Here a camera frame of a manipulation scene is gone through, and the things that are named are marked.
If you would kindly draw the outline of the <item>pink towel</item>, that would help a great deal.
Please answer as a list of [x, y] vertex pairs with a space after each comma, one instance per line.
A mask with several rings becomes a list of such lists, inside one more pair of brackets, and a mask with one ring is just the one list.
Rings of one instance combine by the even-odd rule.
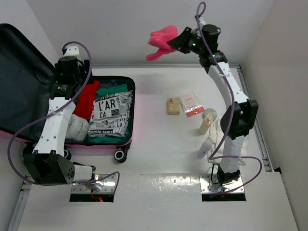
[[148, 44], [158, 48], [155, 53], [146, 56], [146, 61], [153, 62], [158, 60], [161, 56], [173, 53], [176, 49], [168, 45], [168, 42], [178, 36], [178, 29], [174, 25], [166, 26], [159, 31], [151, 33]]

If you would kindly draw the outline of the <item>small yellow cardboard box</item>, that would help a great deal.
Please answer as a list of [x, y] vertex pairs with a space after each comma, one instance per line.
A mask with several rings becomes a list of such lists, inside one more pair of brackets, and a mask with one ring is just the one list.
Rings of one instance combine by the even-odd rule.
[[180, 101], [178, 98], [168, 98], [167, 114], [168, 115], [179, 115], [180, 114]]

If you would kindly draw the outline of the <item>green printed shirt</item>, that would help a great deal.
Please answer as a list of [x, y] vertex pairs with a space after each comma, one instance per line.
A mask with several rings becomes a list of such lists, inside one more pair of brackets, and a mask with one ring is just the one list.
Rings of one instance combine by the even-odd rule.
[[[97, 91], [97, 96], [96, 99], [107, 96], [107, 95], [111, 95], [111, 94], [115, 94], [115, 93], [119, 93], [119, 92], [125, 92], [125, 91], [132, 91], [133, 90], [128, 90], [128, 87], [126, 84], [121, 84], [118, 86], [113, 86], [111, 88], [108, 89], [99, 89]], [[130, 131], [130, 126], [131, 126], [131, 115], [129, 114], [129, 118], [128, 118], [128, 126], [127, 126], [127, 130], [126, 130], [126, 134], [124, 137], [115, 137], [115, 136], [106, 136], [106, 137], [90, 137], [87, 134], [86, 140], [88, 143], [100, 143], [100, 144], [116, 144], [116, 143], [120, 143], [123, 142], [125, 139], [127, 139], [130, 135], [131, 135], [131, 131]]]

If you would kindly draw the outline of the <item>black white newspaper print bag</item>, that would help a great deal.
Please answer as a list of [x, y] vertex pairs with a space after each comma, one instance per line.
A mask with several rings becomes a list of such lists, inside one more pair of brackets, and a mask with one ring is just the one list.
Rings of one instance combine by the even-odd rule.
[[132, 99], [132, 91], [119, 92], [96, 99], [93, 103], [88, 135], [90, 137], [124, 137]]

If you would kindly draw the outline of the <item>white cloth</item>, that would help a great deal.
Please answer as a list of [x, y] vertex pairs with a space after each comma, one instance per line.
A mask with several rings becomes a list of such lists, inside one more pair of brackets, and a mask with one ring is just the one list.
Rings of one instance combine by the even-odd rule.
[[[220, 118], [216, 119], [210, 126], [209, 128], [209, 133], [208, 133], [208, 138], [212, 140], [212, 148], [207, 154], [207, 160], [209, 163], [219, 163], [220, 160], [215, 159], [215, 160], [210, 160], [209, 157], [210, 155], [216, 150], [217, 145], [220, 143], [222, 140], [224, 133], [221, 130], [220, 127]], [[241, 156], [247, 155], [247, 150], [248, 150], [248, 136], [244, 138], [244, 142], [242, 145], [242, 150], [241, 150]]]

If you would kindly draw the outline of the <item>red cloth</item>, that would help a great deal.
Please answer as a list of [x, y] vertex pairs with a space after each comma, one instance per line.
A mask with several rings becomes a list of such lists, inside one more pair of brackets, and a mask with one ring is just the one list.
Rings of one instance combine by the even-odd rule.
[[95, 80], [92, 84], [87, 84], [82, 90], [76, 108], [73, 114], [90, 120], [93, 108], [93, 102], [96, 99], [100, 81]]

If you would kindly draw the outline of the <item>white drawstring pouch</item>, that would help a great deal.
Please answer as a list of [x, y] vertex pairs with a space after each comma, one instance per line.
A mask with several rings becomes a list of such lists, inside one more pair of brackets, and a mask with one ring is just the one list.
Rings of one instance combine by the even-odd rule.
[[83, 119], [75, 114], [72, 114], [65, 138], [74, 141], [83, 141], [88, 134], [89, 123], [86, 119]]

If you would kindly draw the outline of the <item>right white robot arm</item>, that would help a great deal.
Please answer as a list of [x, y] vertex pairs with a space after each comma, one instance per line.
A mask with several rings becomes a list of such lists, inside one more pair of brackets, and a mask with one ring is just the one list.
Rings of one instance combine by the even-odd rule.
[[217, 184], [222, 186], [240, 177], [242, 145], [254, 126], [258, 102], [243, 93], [230, 72], [226, 56], [218, 50], [220, 32], [220, 28], [212, 24], [203, 25], [198, 30], [187, 27], [168, 41], [168, 45], [184, 54], [197, 54], [201, 66], [213, 79], [224, 99], [226, 112], [220, 120], [223, 138], [218, 144], [224, 149], [216, 173]]

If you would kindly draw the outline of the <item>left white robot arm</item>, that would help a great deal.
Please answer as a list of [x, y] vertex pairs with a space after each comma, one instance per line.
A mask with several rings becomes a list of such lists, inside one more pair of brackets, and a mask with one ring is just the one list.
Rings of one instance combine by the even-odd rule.
[[71, 184], [93, 180], [94, 167], [74, 164], [64, 149], [69, 120], [76, 107], [74, 95], [85, 82], [87, 71], [75, 56], [61, 57], [55, 65], [55, 82], [50, 86], [49, 118], [24, 165], [39, 185]]

